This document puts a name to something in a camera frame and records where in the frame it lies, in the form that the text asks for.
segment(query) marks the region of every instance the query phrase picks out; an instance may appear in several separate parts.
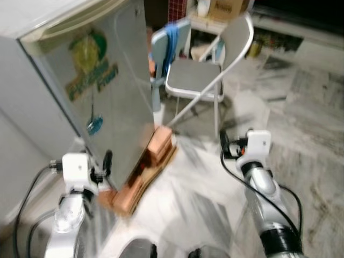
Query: refrigerator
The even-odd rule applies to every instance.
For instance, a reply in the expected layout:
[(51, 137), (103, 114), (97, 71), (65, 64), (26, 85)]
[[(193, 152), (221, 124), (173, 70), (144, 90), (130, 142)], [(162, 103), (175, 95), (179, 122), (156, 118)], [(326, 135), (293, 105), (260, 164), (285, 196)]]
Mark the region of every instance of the refrigerator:
[(120, 189), (154, 132), (143, 0), (3, 0), (0, 109), (49, 158), (81, 137)]

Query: gray folding chair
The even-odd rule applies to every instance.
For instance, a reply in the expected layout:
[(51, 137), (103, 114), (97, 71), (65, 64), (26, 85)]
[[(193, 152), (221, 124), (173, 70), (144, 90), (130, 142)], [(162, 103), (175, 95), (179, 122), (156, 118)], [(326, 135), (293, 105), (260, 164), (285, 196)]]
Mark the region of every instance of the gray folding chair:
[[(218, 103), (224, 99), (222, 79), (246, 54), (253, 39), (253, 25), (248, 13), (231, 21), (220, 36), (201, 56), (200, 61), (214, 49), (220, 40), (224, 42), (225, 58), (222, 65), (192, 60), (175, 60), (169, 67), (166, 78), (166, 92), (176, 96), (176, 116), (167, 126), (173, 126), (198, 101), (214, 102), (214, 129), (218, 136)], [(178, 113), (179, 98), (192, 101)]]
[[(191, 24), (187, 19), (181, 19), (176, 22), (179, 29), (179, 37), (176, 47), (175, 55), (178, 56), (180, 51), (184, 48), (187, 41)], [(160, 110), (160, 94), (159, 86), (165, 83), (166, 77), (163, 76), (163, 62), (166, 58), (166, 52), (168, 47), (168, 38), (164, 28), (156, 31), (152, 36), (152, 60), (156, 65), (155, 78), (150, 78), (152, 84), (152, 100), (153, 100), (153, 111)]]

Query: chair seat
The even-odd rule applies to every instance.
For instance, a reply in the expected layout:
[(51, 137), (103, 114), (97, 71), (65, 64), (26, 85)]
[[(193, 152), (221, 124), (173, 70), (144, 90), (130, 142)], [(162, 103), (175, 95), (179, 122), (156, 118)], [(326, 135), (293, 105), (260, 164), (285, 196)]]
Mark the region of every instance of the chair seat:
[[(166, 79), (167, 93), (183, 98), (194, 98), (221, 73), (221, 67), (207, 62), (193, 60), (175, 60), (168, 71)], [(204, 101), (214, 101), (214, 91), (202, 97)], [(218, 101), (223, 100), (221, 81), (218, 84)]]

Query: blue cloth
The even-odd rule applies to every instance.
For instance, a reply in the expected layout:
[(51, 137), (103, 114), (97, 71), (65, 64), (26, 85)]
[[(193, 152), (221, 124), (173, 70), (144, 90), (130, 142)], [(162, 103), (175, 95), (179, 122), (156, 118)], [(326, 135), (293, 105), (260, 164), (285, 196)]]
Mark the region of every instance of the blue cloth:
[(168, 67), (172, 63), (176, 54), (176, 48), (177, 48), (178, 37), (179, 37), (179, 29), (177, 25), (175, 24), (167, 24), (165, 26), (165, 31), (168, 38), (168, 44), (167, 44), (166, 58), (163, 64), (163, 72), (164, 72), (164, 75), (167, 75)]

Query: chair backrest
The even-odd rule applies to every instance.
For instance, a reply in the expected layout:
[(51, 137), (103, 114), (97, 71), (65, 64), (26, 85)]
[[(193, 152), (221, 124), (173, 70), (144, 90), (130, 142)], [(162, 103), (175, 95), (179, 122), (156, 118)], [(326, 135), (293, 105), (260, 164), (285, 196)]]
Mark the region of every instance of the chair backrest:
[[(176, 25), (179, 30), (179, 36), (175, 54), (178, 55), (185, 46), (191, 29), (191, 23), (187, 19), (181, 19), (176, 22)], [(162, 28), (156, 31), (152, 36), (152, 60), (156, 64), (155, 78), (161, 78), (167, 47), (168, 38), (165, 29)]]
[(253, 24), (250, 15), (245, 13), (230, 22), (220, 37), (225, 43), (225, 59), (222, 65), (222, 70), (225, 70), (240, 61), (249, 50), (253, 40)]

